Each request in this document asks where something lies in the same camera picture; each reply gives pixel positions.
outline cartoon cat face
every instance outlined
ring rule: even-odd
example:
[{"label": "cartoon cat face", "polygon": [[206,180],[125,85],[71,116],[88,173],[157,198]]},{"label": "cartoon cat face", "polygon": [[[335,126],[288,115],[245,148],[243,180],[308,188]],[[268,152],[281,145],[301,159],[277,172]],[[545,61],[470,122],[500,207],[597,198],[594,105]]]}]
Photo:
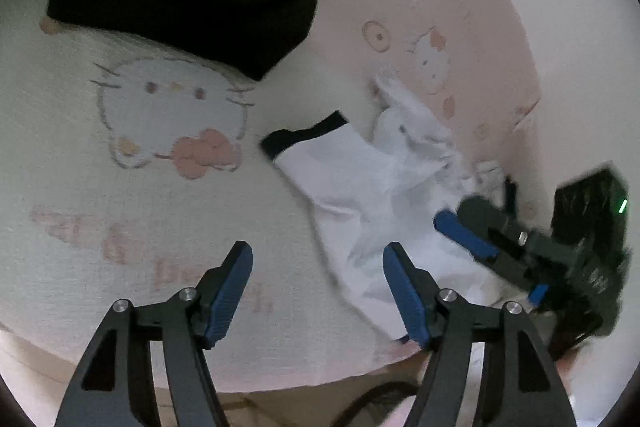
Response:
[{"label": "cartoon cat face", "polygon": [[416,77],[429,94],[439,92],[447,81],[450,59],[445,50],[446,38],[432,28],[420,37],[414,48]]},{"label": "cartoon cat face", "polygon": [[251,105],[221,73],[184,60],[136,60],[109,70],[100,85],[111,153],[125,168],[171,158],[178,140],[198,139],[206,130],[235,145]]}]

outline white cloth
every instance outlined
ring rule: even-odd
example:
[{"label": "white cloth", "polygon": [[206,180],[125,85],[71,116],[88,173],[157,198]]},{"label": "white cloth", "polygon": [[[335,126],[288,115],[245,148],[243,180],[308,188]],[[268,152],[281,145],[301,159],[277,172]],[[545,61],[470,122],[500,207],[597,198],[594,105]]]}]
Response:
[{"label": "white cloth", "polygon": [[390,107],[371,143],[346,123],[297,142],[274,163],[314,205],[329,268],[344,297],[392,338],[406,334],[382,269],[382,252],[399,241],[438,285],[470,302],[492,305],[508,285],[433,228],[475,182],[450,133],[389,70],[376,85]]}]

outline black device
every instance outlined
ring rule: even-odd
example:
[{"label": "black device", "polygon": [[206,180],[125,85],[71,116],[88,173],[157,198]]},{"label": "black device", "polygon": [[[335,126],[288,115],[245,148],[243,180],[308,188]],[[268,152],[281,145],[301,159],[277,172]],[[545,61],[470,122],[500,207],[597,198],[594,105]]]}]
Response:
[{"label": "black device", "polygon": [[[507,196],[514,200],[513,187]],[[529,292],[540,311],[556,314],[548,349],[557,360],[616,324],[630,257],[627,207],[623,182],[606,166],[556,190],[551,236],[517,221],[513,204],[501,209],[480,196],[463,200],[456,214],[438,213],[434,226]]]},{"label": "black device", "polygon": [[[226,335],[252,259],[239,241],[195,288],[164,303],[113,303],[69,383],[56,427],[159,427],[150,341],[162,342],[178,425],[228,427],[203,349]],[[469,304],[416,269],[399,243],[385,249],[383,267],[409,336],[434,352],[406,427],[454,427],[474,342],[486,346],[474,427],[575,426],[555,366],[519,304]],[[34,427],[2,378],[0,397],[1,427]]]}]

